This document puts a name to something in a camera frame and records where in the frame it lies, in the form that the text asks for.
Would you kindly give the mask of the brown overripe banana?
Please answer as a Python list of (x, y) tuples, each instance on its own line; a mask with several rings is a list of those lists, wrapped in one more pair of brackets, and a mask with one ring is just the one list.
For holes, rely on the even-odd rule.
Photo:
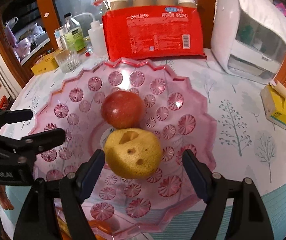
[(66, 219), (63, 214), (63, 210), (60, 207), (56, 207), (56, 215), (57, 215), (57, 220), (59, 224), (59, 228), (62, 231), (62, 236), (64, 239), (71, 239), (71, 235), (66, 223)]

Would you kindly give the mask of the clear bottle green label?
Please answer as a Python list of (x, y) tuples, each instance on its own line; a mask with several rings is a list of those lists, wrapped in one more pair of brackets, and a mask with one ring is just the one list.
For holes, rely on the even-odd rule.
[(63, 34), (67, 49), (82, 51), (86, 44), (80, 23), (72, 17), (70, 12), (64, 15), (64, 19)]

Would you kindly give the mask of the orange tangerine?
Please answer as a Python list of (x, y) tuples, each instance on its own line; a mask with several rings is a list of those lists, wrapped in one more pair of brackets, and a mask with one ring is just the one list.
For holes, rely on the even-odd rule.
[(105, 221), (89, 220), (88, 224), (90, 225), (92, 230), (98, 229), (102, 231), (105, 235), (110, 235), (112, 233), (112, 228)]

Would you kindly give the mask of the small white carton box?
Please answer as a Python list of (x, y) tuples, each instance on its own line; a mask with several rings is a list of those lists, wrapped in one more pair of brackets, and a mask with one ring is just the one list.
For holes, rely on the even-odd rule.
[(65, 49), (66, 45), (64, 44), (64, 27), (61, 26), (54, 31), (54, 36), (59, 49)]

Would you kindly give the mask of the white squeeze bottle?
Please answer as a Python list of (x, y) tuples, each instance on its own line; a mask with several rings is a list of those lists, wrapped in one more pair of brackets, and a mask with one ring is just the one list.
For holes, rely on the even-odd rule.
[(107, 55), (103, 24), (89, 12), (75, 15), (74, 19), (81, 25), (83, 39), (87, 45), (91, 45), (94, 54), (97, 56)]

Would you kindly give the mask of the white countertop appliance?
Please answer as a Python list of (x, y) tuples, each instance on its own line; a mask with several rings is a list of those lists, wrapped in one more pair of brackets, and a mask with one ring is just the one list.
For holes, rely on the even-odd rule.
[(211, 51), (228, 74), (268, 84), (285, 59), (286, 45), (243, 12), (238, 0), (216, 0)]

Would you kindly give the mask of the clear glass cup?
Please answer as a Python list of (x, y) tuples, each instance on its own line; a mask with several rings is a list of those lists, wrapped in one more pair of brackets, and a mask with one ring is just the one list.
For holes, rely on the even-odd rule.
[(81, 64), (78, 54), (68, 49), (59, 50), (55, 54), (55, 60), (63, 73), (72, 72)]

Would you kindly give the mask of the red apple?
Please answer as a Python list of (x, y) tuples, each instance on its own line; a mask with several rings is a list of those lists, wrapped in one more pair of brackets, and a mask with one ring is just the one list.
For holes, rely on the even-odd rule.
[(108, 95), (101, 106), (102, 118), (116, 129), (138, 128), (144, 113), (140, 96), (121, 90)]

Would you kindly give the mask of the white cloth on appliance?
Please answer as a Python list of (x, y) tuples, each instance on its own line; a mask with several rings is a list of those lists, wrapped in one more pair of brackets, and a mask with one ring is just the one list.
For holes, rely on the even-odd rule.
[(238, 0), (240, 8), (260, 25), (274, 32), (286, 45), (286, 18), (269, 0)]

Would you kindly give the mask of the teal striped table mat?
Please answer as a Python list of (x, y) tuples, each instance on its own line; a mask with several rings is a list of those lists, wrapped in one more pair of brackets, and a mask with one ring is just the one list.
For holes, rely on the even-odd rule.
[[(262, 196), (275, 239), (286, 236), (286, 184)], [(141, 233), (134, 239), (190, 239), (204, 211), (187, 211), (172, 219), (164, 232)]]

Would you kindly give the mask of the red paper cup package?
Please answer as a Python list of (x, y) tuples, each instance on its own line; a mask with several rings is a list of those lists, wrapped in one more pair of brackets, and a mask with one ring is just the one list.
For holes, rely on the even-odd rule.
[(110, 60), (204, 57), (198, 0), (99, 0)]

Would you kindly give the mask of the yellow tissue pack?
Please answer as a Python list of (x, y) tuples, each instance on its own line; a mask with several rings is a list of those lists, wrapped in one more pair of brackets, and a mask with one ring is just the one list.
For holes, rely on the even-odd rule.
[(286, 87), (272, 80), (261, 91), (261, 98), (267, 120), (286, 130)]

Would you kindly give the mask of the yellow spotted pear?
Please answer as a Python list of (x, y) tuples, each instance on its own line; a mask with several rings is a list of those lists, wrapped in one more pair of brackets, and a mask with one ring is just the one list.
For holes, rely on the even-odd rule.
[(163, 155), (158, 138), (139, 128), (112, 132), (103, 147), (109, 168), (125, 179), (144, 179), (155, 173)]

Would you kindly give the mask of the yellow flat box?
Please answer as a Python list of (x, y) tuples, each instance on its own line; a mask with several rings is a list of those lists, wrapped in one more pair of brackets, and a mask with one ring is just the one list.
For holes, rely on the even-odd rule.
[(55, 56), (61, 52), (61, 50), (56, 50), (52, 53), (49, 53), (41, 57), (31, 68), (33, 74), (40, 75), (58, 68), (58, 63), (55, 59)]

